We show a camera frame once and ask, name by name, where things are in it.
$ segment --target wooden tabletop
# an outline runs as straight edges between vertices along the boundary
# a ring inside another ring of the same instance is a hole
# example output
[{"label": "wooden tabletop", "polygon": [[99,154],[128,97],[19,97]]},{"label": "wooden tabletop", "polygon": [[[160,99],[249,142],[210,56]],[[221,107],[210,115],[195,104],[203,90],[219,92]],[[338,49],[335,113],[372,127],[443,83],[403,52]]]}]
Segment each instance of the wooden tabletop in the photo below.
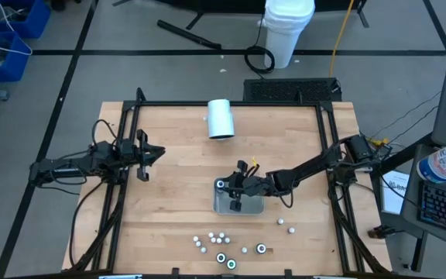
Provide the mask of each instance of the wooden tabletop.
[{"label": "wooden tabletop", "polygon": [[[100,119],[115,123],[113,129],[117,129],[121,107],[119,102],[103,103]],[[255,157],[261,165],[256,175],[263,176],[267,171],[295,167],[321,152],[313,108],[232,107],[232,112],[235,137],[217,141],[208,139],[203,120],[206,107],[140,109],[139,128],[149,135],[149,143],[166,147],[166,154],[148,168],[149,182],[141,182],[136,171],[130,172],[115,273],[169,274],[173,267],[179,267],[181,274],[281,275],[284,269],[291,269],[295,275],[341,274],[325,173],[300,183],[291,209],[278,198],[265,198],[261,215],[231,216],[213,211],[214,179],[231,174],[237,160],[251,164]],[[340,138],[359,133],[352,103],[334,103],[334,113]],[[329,137],[326,114],[324,121]],[[96,138],[113,140],[103,125],[98,126]],[[358,174],[358,180],[371,187],[367,174]],[[97,183],[98,179],[90,179],[82,187],[81,198]],[[75,260],[97,234],[105,190],[101,187],[91,195],[78,214]],[[373,193],[352,186],[351,196],[360,237],[379,262],[391,270],[385,240],[370,239],[366,233],[380,225]],[[284,219],[283,225],[276,224],[278,218]],[[287,233],[289,227],[295,228],[294,234]],[[224,232],[232,242],[213,244],[209,232]],[[206,253],[194,245],[194,236],[207,247]],[[105,241],[102,267],[109,241]],[[258,243],[266,244],[266,254],[253,252]],[[249,250],[247,254],[241,252],[244,246]],[[355,270],[349,240],[347,248],[351,269]],[[230,271],[217,263],[219,252],[235,259],[237,268]],[[66,267],[68,257],[63,263]]]}]

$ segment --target blue plastic crate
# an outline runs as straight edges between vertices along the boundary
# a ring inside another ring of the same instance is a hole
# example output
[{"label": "blue plastic crate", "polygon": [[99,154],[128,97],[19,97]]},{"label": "blue plastic crate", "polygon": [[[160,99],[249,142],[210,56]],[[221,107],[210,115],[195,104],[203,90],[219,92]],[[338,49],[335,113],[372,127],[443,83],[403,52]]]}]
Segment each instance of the blue plastic crate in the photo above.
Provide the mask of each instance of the blue plastic crate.
[{"label": "blue plastic crate", "polygon": [[[44,4],[43,0],[0,0],[1,5],[8,4],[14,10],[28,8],[29,16],[24,22],[9,22],[15,32],[22,38],[39,38],[50,18],[50,8]],[[11,31],[6,22],[0,22],[0,32]]]},{"label": "blue plastic crate", "polygon": [[[5,40],[11,43],[11,50],[18,50],[28,53],[29,48],[22,42],[19,36],[14,32],[0,33],[0,41]],[[23,71],[27,65],[29,56],[8,52],[5,62],[0,66],[0,82],[19,81],[22,79]]]}]

